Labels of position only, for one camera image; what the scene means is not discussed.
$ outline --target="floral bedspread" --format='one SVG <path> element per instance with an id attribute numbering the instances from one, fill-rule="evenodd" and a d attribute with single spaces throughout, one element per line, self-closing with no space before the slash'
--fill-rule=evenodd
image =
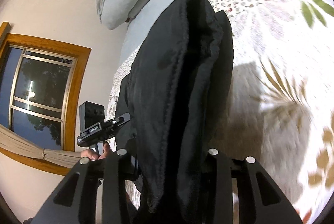
<path id="1" fill-rule="evenodd" d="M 254 156 L 312 223 L 334 191 L 334 2 L 209 1 L 227 13 L 234 45 L 227 109 L 211 144 L 230 157 Z M 108 118 L 138 49 L 114 76 Z M 138 207 L 132 182 L 127 191 Z M 237 190 L 233 197 L 237 211 Z"/>

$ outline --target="wooden window frame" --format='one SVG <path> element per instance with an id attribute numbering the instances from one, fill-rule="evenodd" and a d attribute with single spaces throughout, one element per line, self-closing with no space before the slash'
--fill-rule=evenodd
<path id="1" fill-rule="evenodd" d="M 63 150 L 74 152 L 76 112 L 78 108 L 79 93 L 91 49 L 51 39 L 19 34 L 9 34 L 10 29 L 11 26 L 8 22 L 3 22 L 0 27 L 0 69 L 3 65 L 4 56 L 10 44 L 58 53 L 61 55 L 71 56 L 76 59 L 76 64 L 73 69 L 73 75 L 67 96 L 68 100 L 63 134 Z M 45 160 L 21 156 L 2 148 L 0 148 L 0 152 L 18 162 L 46 172 L 65 175 L 69 171 L 69 169 L 66 167 L 61 167 Z"/>

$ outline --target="wall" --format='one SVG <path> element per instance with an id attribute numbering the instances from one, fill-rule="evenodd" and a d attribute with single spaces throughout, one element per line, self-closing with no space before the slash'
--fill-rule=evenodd
<path id="1" fill-rule="evenodd" d="M 92 48 L 79 104 L 91 101 L 107 107 L 126 24 L 113 31 L 103 27 L 96 14 L 95 0 L 0 0 L 0 23 L 4 21 L 11 24 L 11 33 Z M 76 136 L 79 132 L 77 114 Z M 21 221 L 36 214 L 61 178 L 0 154 L 0 191 Z"/>

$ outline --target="window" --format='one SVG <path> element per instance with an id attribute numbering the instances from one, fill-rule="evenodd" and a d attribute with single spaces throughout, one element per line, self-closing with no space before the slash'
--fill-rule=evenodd
<path id="1" fill-rule="evenodd" d="M 76 59 L 15 45 L 5 57 L 0 123 L 40 147 L 61 150 Z"/>
<path id="2" fill-rule="evenodd" d="M 79 92 L 91 49 L 9 31 L 9 23 L 2 23 L 0 124 L 39 147 L 74 151 Z M 0 152 L 46 172 L 68 172 L 44 160 Z"/>

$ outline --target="metal rivet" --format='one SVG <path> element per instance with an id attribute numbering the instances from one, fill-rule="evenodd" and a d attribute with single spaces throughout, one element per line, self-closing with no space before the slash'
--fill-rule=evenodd
<path id="1" fill-rule="evenodd" d="M 254 164 L 255 163 L 255 158 L 253 156 L 248 156 L 246 158 L 246 161 L 250 164 Z"/>
<path id="2" fill-rule="evenodd" d="M 126 153 L 127 153 L 127 151 L 126 151 L 126 149 L 124 149 L 124 148 L 121 148 L 121 149 L 119 149 L 119 150 L 117 151 L 117 155 L 118 155 L 118 156 L 126 155 Z"/>
<path id="3" fill-rule="evenodd" d="M 88 157 L 83 157 L 80 159 L 80 164 L 85 165 L 89 163 L 89 158 Z"/>
<path id="4" fill-rule="evenodd" d="M 209 150 L 209 154 L 211 154 L 211 155 L 217 155 L 217 154 L 218 154 L 218 150 L 215 149 L 215 148 L 211 148 L 211 149 Z"/>

